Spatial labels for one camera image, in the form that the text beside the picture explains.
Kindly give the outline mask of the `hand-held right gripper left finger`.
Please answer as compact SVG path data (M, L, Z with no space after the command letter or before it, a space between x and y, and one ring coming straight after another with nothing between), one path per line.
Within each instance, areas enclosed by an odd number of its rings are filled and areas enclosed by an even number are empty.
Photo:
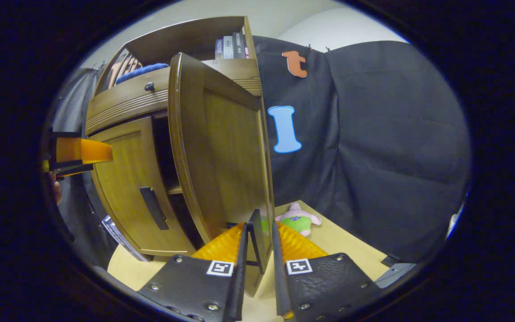
M197 322L239 322L248 244L247 224L237 224L190 257L174 255L139 294Z

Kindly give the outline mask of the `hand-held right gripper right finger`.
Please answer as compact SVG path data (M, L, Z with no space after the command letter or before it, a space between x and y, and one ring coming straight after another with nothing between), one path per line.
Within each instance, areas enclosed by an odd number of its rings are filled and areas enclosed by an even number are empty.
M345 253L327 254L292 228L272 226L276 311L284 320L342 320L381 289Z

